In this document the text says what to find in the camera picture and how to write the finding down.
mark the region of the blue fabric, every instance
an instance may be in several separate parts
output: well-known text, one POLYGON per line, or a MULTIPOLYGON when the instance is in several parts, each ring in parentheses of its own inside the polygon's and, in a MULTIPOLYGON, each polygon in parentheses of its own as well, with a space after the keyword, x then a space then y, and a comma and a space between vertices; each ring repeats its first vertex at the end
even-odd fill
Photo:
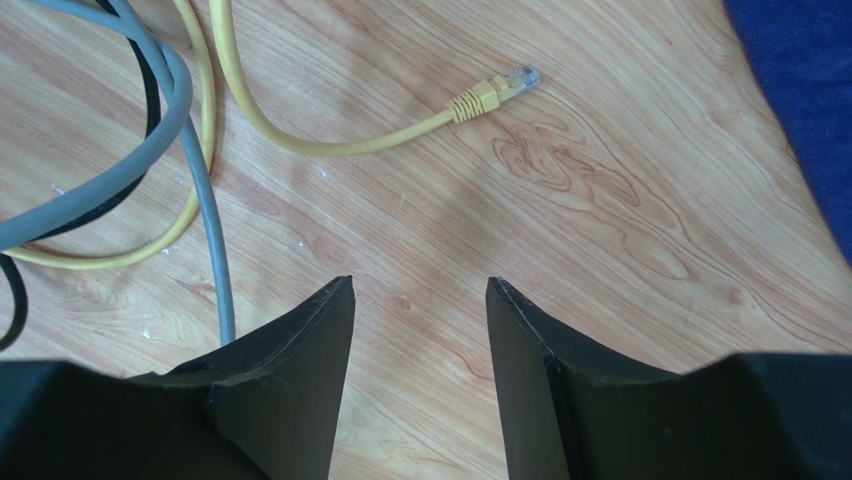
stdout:
POLYGON ((754 76, 852 263, 852 0, 726 0, 754 76))

